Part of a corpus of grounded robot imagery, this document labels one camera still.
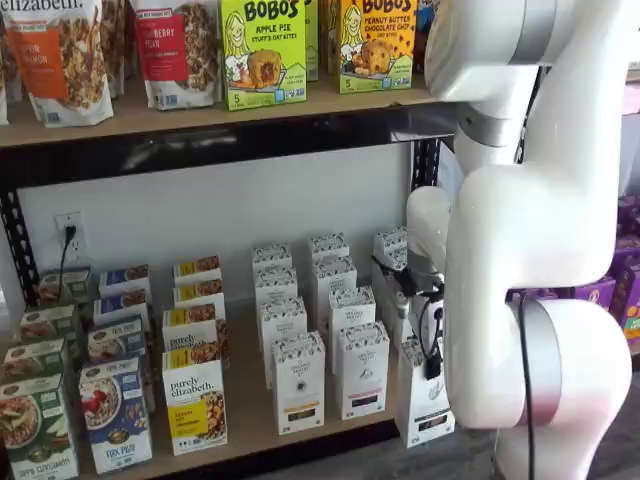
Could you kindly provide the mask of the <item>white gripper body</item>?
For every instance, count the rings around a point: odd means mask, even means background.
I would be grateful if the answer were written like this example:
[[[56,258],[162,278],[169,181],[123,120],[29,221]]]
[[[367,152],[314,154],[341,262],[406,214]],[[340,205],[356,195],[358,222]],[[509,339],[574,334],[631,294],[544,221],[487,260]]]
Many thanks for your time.
[[[426,286],[409,300],[409,321],[416,337],[427,354],[439,335],[444,319],[444,276],[441,273],[427,276]]]

